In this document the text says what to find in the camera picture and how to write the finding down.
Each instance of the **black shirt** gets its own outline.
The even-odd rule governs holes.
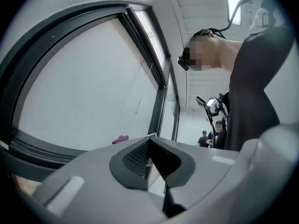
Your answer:
[[[208,144],[206,143],[206,141],[207,141],[207,136],[200,137],[199,140],[198,140],[199,146],[200,147],[207,146]]]
[[[243,42],[230,77],[224,149],[240,151],[245,141],[259,138],[279,124],[264,89],[283,65],[293,42],[294,34],[286,24],[251,34]]]
[[[213,132],[211,131],[207,137],[208,140],[212,140],[213,139]]]

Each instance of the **ceiling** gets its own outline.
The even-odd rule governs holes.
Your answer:
[[[241,8],[241,25],[232,25],[223,35],[234,41],[243,41],[259,8],[260,0]],[[227,0],[172,0],[184,45],[194,33],[203,28],[221,29],[228,25]],[[230,74],[223,69],[187,72],[186,108],[200,112],[196,96],[208,100],[228,90]]]

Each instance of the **purple object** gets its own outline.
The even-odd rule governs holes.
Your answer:
[[[112,142],[112,144],[118,144],[118,143],[121,143],[121,142],[124,142],[124,141],[128,141],[129,140],[129,136],[120,136],[120,137],[118,137],[118,139],[117,140],[114,140],[113,142]]]

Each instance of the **person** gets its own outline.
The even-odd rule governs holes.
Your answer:
[[[218,120],[216,121],[215,123],[215,139],[217,140],[218,138],[218,135],[220,134],[222,130],[222,121],[221,120]],[[212,140],[213,139],[213,131],[211,131],[208,135],[208,140]]]
[[[202,131],[202,137],[199,138],[198,142],[197,142],[197,146],[200,146],[200,147],[207,147],[207,135],[206,135],[206,131],[203,130]]]
[[[227,135],[217,148],[240,151],[244,142],[257,139],[279,119],[264,92],[287,58],[294,43],[288,22],[275,24],[271,0],[263,0],[243,42],[225,40],[216,29],[194,34],[179,63],[224,68],[231,72]]]

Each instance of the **window frame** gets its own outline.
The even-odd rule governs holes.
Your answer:
[[[165,54],[164,70],[134,10],[146,11]],[[69,41],[81,33],[112,19],[119,19],[151,68],[159,88],[148,134],[160,135],[170,75],[171,59],[165,38],[152,7],[127,1],[100,1],[60,11],[31,28],[9,50],[0,64],[0,140],[8,145],[1,150],[13,174],[41,182],[51,172],[86,152],[57,146],[18,129],[21,111],[33,83],[47,62]],[[24,171],[16,171],[26,166]],[[28,174],[30,167],[38,169]]]
[[[179,97],[178,97],[177,81],[176,81],[176,77],[174,75],[174,70],[173,70],[172,63],[171,63],[171,67],[170,67],[170,75],[171,75],[171,78],[172,78],[172,83],[173,83],[174,91],[175,91],[175,94],[176,94],[176,104],[175,104],[175,112],[174,112],[174,123],[173,123],[173,130],[172,130],[171,140],[177,141],[177,138],[178,138],[178,125],[179,125],[180,104],[179,104]]]
[[[156,40],[156,42],[157,42],[158,49],[160,50],[161,55],[164,56],[164,58],[163,58],[163,64],[161,64],[161,62],[160,62],[160,60],[159,60],[159,63],[160,63],[160,65],[161,65],[162,69],[164,69],[164,63],[165,63],[165,58],[166,58],[166,57],[165,57],[165,53],[164,53],[164,49],[163,49],[163,47],[162,47],[162,44],[161,44],[160,39],[159,39],[159,37],[158,37],[158,34],[157,34],[157,32],[156,32],[156,30],[155,30],[155,28],[154,28],[153,23],[152,23],[151,20],[150,20],[150,17],[149,17],[149,15],[148,15],[148,13],[147,13],[146,11],[143,11],[143,10],[134,10],[134,12],[136,13],[136,15],[137,15],[137,13],[142,13],[142,14],[143,14],[143,16],[144,16],[146,22],[148,23],[148,26],[150,27],[150,29],[152,30],[153,34],[155,35],[155,40]]]

